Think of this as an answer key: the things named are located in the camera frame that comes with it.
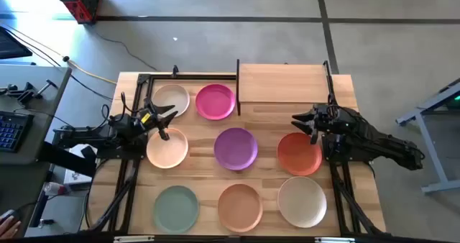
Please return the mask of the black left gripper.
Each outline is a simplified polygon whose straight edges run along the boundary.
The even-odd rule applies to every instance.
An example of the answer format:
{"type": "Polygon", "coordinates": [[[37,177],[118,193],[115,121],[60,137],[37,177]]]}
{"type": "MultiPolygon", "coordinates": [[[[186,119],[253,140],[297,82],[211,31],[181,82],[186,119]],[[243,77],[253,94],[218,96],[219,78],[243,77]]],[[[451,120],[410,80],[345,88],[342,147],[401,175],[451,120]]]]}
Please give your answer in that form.
{"type": "Polygon", "coordinates": [[[144,99],[144,108],[132,112],[132,128],[134,131],[149,131],[158,128],[160,138],[168,141],[170,139],[166,129],[170,122],[175,118],[178,111],[174,111],[167,116],[162,116],[165,112],[173,109],[175,105],[157,106],[148,97],[144,99]]]}

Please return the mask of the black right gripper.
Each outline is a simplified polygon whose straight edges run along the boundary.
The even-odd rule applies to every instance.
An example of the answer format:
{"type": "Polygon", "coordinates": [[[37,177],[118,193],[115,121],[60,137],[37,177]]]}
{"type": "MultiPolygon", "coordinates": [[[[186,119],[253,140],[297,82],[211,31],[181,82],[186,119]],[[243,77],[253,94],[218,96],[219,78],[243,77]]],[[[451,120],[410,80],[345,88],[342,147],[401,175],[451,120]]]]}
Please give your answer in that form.
{"type": "Polygon", "coordinates": [[[302,114],[294,114],[291,124],[310,136],[310,143],[315,145],[318,133],[350,134],[351,111],[338,105],[316,104],[313,108],[302,114]]]}

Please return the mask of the cream beige plate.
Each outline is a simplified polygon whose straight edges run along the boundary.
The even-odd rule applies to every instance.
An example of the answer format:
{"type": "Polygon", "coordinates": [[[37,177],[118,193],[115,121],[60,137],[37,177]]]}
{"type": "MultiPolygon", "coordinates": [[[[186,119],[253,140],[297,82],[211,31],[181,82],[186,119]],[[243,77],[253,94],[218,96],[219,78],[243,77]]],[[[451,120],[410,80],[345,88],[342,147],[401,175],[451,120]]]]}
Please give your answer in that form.
{"type": "Polygon", "coordinates": [[[159,88],[153,95],[153,104],[157,106],[168,106],[174,105],[175,107],[169,111],[166,111],[162,116],[177,111],[176,116],[182,115],[190,104],[190,95],[185,88],[179,85],[166,85],[159,88]]]}

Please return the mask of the orange red plate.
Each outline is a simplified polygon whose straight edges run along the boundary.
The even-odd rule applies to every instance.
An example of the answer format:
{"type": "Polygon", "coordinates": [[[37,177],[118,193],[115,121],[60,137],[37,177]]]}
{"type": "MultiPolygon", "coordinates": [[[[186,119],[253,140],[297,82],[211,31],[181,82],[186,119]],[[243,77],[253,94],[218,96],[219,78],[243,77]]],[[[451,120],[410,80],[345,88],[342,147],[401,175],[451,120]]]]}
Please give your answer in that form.
{"type": "Polygon", "coordinates": [[[312,175],[322,163],[321,148],[311,144],[311,136],[295,132],[285,135],[277,146],[280,166],[292,175],[312,175]]]}

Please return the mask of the light peach plate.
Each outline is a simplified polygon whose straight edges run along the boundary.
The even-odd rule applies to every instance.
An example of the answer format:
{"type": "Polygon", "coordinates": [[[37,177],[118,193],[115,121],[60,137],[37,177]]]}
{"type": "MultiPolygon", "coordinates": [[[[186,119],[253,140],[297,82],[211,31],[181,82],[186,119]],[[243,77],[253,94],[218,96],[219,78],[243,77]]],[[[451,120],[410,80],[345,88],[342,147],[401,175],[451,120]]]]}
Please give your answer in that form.
{"type": "Polygon", "coordinates": [[[166,129],[169,140],[163,140],[155,132],[147,143],[147,158],[157,168],[169,169],[178,166],[188,154],[188,139],[178,129],[166,129]]]}

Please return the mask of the magenta plate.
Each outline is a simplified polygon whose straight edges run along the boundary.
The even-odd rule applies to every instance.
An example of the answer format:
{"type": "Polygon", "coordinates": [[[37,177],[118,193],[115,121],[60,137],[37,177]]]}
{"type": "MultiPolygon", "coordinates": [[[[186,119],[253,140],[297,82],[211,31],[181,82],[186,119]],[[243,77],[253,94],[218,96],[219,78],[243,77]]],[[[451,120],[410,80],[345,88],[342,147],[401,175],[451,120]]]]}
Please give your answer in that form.
{"type": "Polygon", "coordinates": [[[234,92],[221,84],[203,87],[195,98],[198,113],[209,120],[221,120],[228,117],[236,106],[234,92]]]}

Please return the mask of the purple plate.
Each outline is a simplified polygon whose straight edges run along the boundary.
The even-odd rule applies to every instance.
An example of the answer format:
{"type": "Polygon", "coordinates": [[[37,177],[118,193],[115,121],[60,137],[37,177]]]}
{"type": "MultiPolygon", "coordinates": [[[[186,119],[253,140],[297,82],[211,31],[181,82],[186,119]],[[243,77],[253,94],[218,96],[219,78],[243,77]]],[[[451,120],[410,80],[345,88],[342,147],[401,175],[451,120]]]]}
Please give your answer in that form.
{"type": "Polygon", "coordinates": [[[217,136],[213,152],[220,166],[239,171],[248,168],[256,160],[258,144],[251,132],[234,127],[217,136]]]}

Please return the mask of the white plate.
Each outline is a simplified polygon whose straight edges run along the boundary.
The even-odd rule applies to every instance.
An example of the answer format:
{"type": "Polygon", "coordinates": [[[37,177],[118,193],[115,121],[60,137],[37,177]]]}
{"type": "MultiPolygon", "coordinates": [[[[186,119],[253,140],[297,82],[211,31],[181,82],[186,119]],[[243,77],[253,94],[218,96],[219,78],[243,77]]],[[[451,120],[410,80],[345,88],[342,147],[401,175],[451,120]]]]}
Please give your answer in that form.
{"type": "Polygon", "coordinates": [[[287,179],[278,191],[277,205],[283,218],[299,228],[318,225],[327,210],[322,187],[307,177],[287,179]]]}

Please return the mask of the pale green plate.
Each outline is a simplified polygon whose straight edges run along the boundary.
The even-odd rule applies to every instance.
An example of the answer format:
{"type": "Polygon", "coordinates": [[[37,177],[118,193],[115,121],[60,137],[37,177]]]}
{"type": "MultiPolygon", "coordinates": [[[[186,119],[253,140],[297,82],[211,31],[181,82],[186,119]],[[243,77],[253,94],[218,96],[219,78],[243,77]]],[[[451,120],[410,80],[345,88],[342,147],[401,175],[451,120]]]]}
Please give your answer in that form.
{"type": "Polygon", "coordinates": [[[187,232],[195,224],[198,215],[198,198],[191,189],[183,185],[170,186],[155,199],[153,221],[165,233],[187,232]]]}

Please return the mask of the tan orange plate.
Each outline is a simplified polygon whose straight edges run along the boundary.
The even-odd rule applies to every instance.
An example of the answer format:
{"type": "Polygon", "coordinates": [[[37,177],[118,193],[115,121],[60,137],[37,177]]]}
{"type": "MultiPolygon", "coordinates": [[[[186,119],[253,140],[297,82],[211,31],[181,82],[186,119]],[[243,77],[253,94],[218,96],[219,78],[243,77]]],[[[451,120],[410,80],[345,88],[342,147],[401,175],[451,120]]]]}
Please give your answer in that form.
{"type": "Polygon", "coordinates": [[[262,215],[262,199],[249,185],[230,185],[219,197],[219,221],[230,231],[248,232],[258,225],[262,215]]]}

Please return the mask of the white cardboard box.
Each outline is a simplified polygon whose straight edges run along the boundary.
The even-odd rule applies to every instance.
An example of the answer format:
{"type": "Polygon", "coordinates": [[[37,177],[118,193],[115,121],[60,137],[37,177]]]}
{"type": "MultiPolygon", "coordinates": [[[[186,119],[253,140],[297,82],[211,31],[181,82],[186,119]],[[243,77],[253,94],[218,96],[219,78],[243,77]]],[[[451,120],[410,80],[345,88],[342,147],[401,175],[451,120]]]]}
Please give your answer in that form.
{"type": "MultiPolygon", "coordinates": [[[[68,151],[70,153],[73,153],[74,155],[79,156],[80,158],[83,158],[83,154],[81,150],[83,150],[86,147],[90,147],[94,153],[97,153],[97,149],[93,146],[90,145],[76,145],[72,148],[70,148],[68,151]]],[[[84,183],[90,183],[92,181],[92,178],[87,175],[82,175],[80,173],[77,173],[73,170],[66,169],[65,170],[65,177],[64,177],[64,184],[65,185],[77,185],[77,184],[84,184],[84,183]]]]}

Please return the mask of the black desk clamp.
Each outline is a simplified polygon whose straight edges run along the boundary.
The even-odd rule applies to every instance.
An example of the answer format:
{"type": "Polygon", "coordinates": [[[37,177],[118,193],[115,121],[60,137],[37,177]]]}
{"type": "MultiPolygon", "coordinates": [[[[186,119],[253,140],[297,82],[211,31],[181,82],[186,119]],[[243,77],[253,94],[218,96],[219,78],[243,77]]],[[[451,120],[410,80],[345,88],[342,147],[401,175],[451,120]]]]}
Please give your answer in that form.
{"type": "Polygon", "coordinates": [[[16,85],[9,84],[7,87],[0,87],[0,96],[15,98],[22,106],[26,106],[32,99],[42,99],[43,92],[50,86],[58,88],[55,83],[47,79],[46,84],[37,90],[31,83],[26,82],[25,87],[19,90],[16,85]]]}

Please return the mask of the red and black tool case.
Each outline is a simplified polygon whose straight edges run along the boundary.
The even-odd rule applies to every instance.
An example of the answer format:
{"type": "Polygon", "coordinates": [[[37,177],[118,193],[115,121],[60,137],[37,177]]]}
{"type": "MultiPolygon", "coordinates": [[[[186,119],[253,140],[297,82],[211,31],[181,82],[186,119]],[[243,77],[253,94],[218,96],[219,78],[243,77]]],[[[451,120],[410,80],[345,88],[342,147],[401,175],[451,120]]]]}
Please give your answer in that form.
{"type": "Polygon", "coordinates": [[[95,24],[101,0],[60,0],[79,24],[95,24]]]}

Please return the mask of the black computer mouse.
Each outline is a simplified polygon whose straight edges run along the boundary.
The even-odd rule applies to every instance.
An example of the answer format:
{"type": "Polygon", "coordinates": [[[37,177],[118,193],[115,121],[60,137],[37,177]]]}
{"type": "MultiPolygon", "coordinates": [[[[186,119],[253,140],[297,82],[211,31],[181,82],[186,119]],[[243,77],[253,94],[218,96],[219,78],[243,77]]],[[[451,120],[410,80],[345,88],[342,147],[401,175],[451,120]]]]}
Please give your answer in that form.
{"type": "Polygon", "coordinates": [[[5,222],[8,218],[12,217],[13,221],[17,221],[19,218],[19,214],[14,209],[9,209],[8,211],[4,212],[0,215],[0,223],[5,222]]]}

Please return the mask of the grey metal workstation frame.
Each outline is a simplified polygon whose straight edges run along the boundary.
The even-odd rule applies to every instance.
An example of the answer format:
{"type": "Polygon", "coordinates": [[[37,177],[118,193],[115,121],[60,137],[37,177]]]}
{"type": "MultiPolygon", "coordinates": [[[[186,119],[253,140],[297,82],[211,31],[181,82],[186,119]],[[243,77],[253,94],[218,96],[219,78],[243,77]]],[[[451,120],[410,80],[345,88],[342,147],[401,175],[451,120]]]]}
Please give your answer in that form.
{"type": "Polygon", "coordinates": [[[414,110],[409,111],[408,113],[402,115],[400,118],[397,118],[395,120],[396,123],[400,126],[404,126],[408,122],[414,120],[417,122],[420,128],[423,140],[428,149],[428,155],[434,164],[434,168],[439,179],[438,183],[432,183],[423,186],[421,190],[424,193],[434,193],[439,191],[460,189],[460,179],[449,180],[447,178],[446,172],[443,169],[441,161],[439,160],[438,153],[435,147],[435,142],[432,140],[430,132],[425,123],[425,116],[428,116],[430,114],[448,114],[448,108],[446,111],[437,111],[437,109],[441,106],[445,106],[447,103],[450,103],[451,101],[456,101],[460,104],[460,78],[457,78],[455,81],[444,86],[441,90],[438,91],[438,93],[427,99],[421,105],[416,106],[414,110]]]}

